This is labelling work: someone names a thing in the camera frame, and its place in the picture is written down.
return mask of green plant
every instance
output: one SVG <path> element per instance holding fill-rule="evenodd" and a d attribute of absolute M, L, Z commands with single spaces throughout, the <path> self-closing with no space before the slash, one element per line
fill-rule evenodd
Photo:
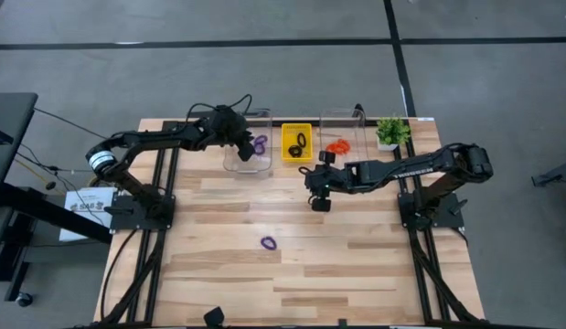
<path fill-rule="evenodd" d="M 405 143 L 411 137 L 411 128 L 398 118 L 380 119 L 377 122 L 376 135 L 385 145 Z"/>

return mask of wooden table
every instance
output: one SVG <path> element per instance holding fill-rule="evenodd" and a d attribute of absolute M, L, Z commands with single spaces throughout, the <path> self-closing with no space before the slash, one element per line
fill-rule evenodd
<path fill-rule="evenodd" d="M 143 119 L 139 129 L 160 130 L 162 124 Z M 412 118 L 410 125 L 416 154 L 441 146 L 434 121 Z M 370 159 L 394 160 L 391 152 L 376 150 L 374 132 L 367 128 Z M 203 315 L 216 306 L 231 325 L 336 324 L 338 318 L 349 324 L 422 324 L 408 234 L 400 226 L 398 183 L 365 195 L 332 194 L 332 211 L 315 213 L 306 203 L 298 165 L 280 159 L 279 128 L 272 135 L 268 175 L 226 172 L 219 147 L 179 153 L 176 216 L 166 235 L 154 325 L 205 325 Z M 318 150 L 318 138 L 314 143 Z M 155 158 L 156 152 L 139 155 L 131 173 L 150 182 Z M 425 175 L 423 184 L 439 176 Z M 433 234 L 443 278 L 470 312 L 483 317 L 464 241 L 446 228 Z M 108 266 L 127 235 L 114 235 Z M 261 246 L 265 236 L 276 239 L 278 250 Z M 133 279 L 139 243 L 140 232 L 112 271 L 106 313 Z M 427 283 L 438 318 L 428 277 Z M 147 289 L 146 282 L 137 320 L 144 318 Z"/>

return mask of caster wheel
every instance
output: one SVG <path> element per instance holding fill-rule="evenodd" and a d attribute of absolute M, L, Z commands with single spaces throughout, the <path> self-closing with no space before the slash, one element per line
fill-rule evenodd
<path fill-rule="evenodd" d="M 16 303 L 20 307 L 27 307 L 33 303 L 33 296 L 28 293 L 19 292 L 18 297 L 16 297 Z"/>

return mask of yellow tray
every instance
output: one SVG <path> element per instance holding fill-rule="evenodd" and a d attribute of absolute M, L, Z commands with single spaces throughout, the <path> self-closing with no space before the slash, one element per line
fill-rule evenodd
<path fill-rule="evenodd" d="M 292 157 L 289 147 L 297 145 L 297 135 L 303 133 L 306 146 L 300 157 Z M 281 157 L 283 161 L 303 163 L 313 159 L 313 136 L 311 134 L 311 123 L 283 123 L 281 126 Z"/>

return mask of concrete floor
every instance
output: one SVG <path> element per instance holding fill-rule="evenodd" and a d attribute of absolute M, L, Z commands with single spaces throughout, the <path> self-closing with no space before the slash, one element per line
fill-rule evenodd
<path fill-rule="evenodd" d="M 566 1 L 393 4 L 401 37 L 566 36 Z M 380 0 L 5 0 L 0 9 L 0 43 L 12 44 L 388 36 Z M 530 183 L 566 161 L 566 44 L 403 52 L 417 114 L 437 119 L 443 143 L 479 143 L 494 164 L 489 182 L 460 191 L 487 318 L 566 328 L 566 185 Z M 390 46 L 0 51 L 0 91 L 34 91 L 39 108 L 104 134 L 247 92 L 281 116 L 356 102 L 369 115 L 404 113 Z M 73 168 L 86 168 L 96 142 L 40 113 L 25 139 L 42 161 Z M 8 180 L 42 186 L 18 166 Z M 24 288 L 37 300 L 26 309 L 2 302 L 0 283 L 0 328 L 87 324 L 103 266 L 33 266 Z"/>

